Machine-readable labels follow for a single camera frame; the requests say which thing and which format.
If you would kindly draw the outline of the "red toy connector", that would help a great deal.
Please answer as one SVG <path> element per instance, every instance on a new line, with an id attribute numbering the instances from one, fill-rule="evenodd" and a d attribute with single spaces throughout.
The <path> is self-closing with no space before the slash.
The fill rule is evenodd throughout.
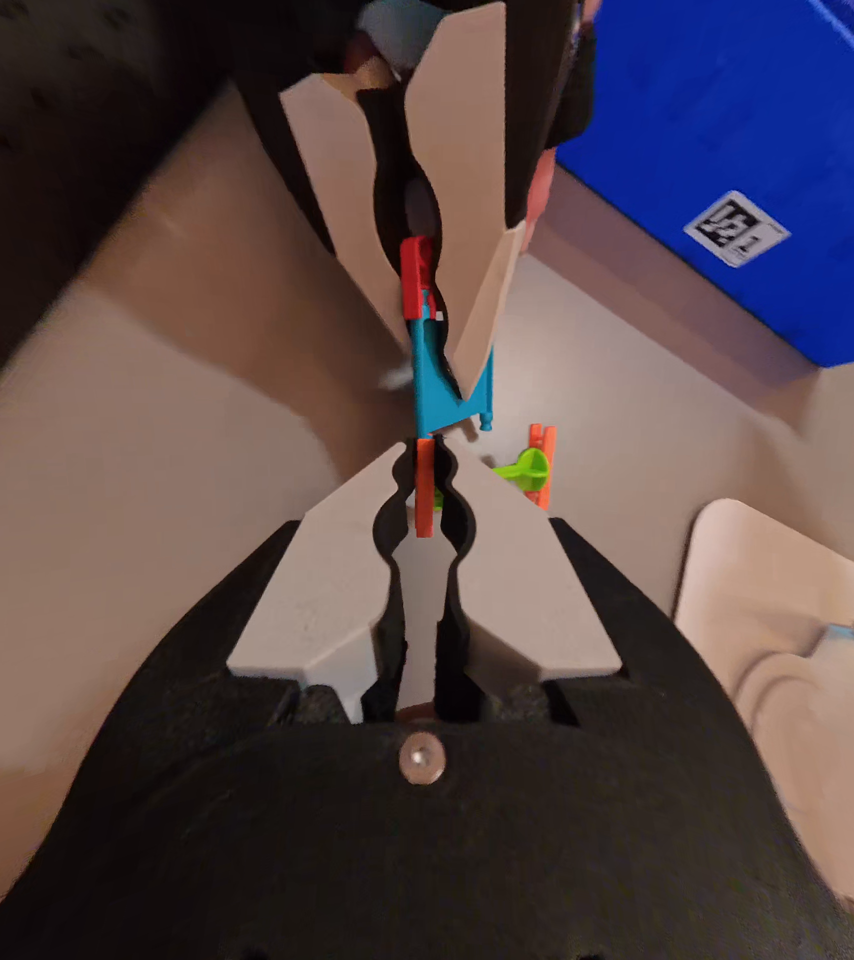
<path id="1" fill-rule="evenodd" d="M 433 238 L 411 236 L 400 246 L 402 313 L 405 321 L 435 320 Z"/>

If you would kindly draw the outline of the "black perforated board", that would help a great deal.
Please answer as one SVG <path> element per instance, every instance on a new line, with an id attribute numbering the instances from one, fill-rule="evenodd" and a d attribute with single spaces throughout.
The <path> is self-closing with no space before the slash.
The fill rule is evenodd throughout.
<path id="1" fill-rule="evenodd" d="M 223 18 L 0 1 L 0 371 L 218 91 Z"/>

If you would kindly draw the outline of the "lime green spool rod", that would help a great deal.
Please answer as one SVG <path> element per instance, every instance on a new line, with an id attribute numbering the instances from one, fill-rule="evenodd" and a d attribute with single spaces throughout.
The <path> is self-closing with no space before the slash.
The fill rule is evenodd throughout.
<path id="1" fill-rule="evenodd" d="M 553 466 L 550 457 L 539 447 L 524 449 L 515 462 L 497 465 L 481 458 L 480 462 L 493 474 L 516 487 L 525 498 L 540 509 L 546 510 L 549 504 L 549 483 Z"/>

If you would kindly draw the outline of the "orange toy clip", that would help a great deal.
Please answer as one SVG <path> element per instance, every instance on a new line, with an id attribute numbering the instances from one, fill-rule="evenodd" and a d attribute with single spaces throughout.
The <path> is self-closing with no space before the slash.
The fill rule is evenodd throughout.
<path id="1" fill-rule="evenodd" d="M 433 438 L 418 438 L 414 456 L 414 531 L 419 539 L 429 539 L 434 534 L 436 511 L 435 450 Z"/>
<path id="2" fill-rule="evenodd" d="M 553 425 L 544 426 L 540 423 L 531 424 L 529 426 L 529 447 L 543 453 L 548 464 L 548 472 L 541 489 L 527 492 L 526 497 L 540 509 L 548 511 L 556 459 L 557 427 Z"/>

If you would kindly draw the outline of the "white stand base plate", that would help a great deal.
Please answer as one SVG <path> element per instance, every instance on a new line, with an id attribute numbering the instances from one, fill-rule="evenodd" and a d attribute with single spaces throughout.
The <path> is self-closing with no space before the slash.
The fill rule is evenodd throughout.
<path id="1" fill-rule="evenodd" d="M 673 620 L 854 915 L 854 561 L 733 499 L 694 521 Z"/>

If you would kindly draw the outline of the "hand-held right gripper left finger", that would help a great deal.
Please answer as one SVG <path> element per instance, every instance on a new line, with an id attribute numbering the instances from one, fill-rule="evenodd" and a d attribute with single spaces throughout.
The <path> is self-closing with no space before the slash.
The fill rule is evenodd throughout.
<path id="1" fill-rule="evenodd" d="M 375 632 L 392 583 L 375 521 L 401 492 L 408 453 L 397 442 L 305 513 L 227 658 L 233 676 L 330 688 L 363 722 L 363 696 L 386 670 Z"/>

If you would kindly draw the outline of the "blue plastic bin with label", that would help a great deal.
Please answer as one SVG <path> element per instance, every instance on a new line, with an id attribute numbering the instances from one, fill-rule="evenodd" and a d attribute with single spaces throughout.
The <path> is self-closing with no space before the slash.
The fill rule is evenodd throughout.
<path id="1" fill-rule="evenodd" d="M 560 165 L 821 368 L 854 362 L 854 1 L 603 2 Z"/>

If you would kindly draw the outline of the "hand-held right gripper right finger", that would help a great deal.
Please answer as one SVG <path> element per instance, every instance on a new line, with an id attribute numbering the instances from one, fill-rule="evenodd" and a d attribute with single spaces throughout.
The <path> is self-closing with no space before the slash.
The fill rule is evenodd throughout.
<path id="1" fill-rule="evenodd" d="M 455 552 L 437 623 L 433 705 L 474 722 L 519 688 L 623 666 L 549 517 L 458 438 L 440 438 L 440 531 Z"/>

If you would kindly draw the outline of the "teal plastic panel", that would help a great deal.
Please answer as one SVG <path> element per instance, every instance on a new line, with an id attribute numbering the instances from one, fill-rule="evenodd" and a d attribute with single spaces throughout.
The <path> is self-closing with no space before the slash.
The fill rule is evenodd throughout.
<path id="1" fill-rule="evenodd" d="M 489 355 L 469 398 L 461 398 L 443 368 L 441 326 L 434 318 L 409 323 L 416 438 L 430 439 L 473 417 L 479 418 L 481 431 L 492 431 L 494 355 Z"/>

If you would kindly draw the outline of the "person's left hand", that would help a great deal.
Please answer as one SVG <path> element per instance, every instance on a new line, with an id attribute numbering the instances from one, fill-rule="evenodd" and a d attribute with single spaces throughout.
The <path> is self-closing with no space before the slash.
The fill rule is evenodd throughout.
<path id="1" fill-rule="evenodd" d="M 537 224 L 549 202 L 556 171 L 556 148 L 544 150 L 536 164 L 529 186 L 525 216 L 525 239 L 523 250 L 531 244 Z"/>

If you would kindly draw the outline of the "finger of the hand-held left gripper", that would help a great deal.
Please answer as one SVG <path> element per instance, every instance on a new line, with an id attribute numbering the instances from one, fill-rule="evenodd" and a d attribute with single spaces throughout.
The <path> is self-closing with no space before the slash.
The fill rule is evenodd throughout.
<path id="1" fill-rule="evenodd" d="M 405 93 L 409 145 L 439 213 L 443 354 L 464 398 L 491 356 L 526 230 L 506 225 L 506 38 L 503 2 L 446 15 Z"/>
<path id="2" fill-rule="evenodd" d="M 400 349 L 400 248 L 412 172 L 394 73 L 312 74 L 280 94 L 334 255 Z"/>

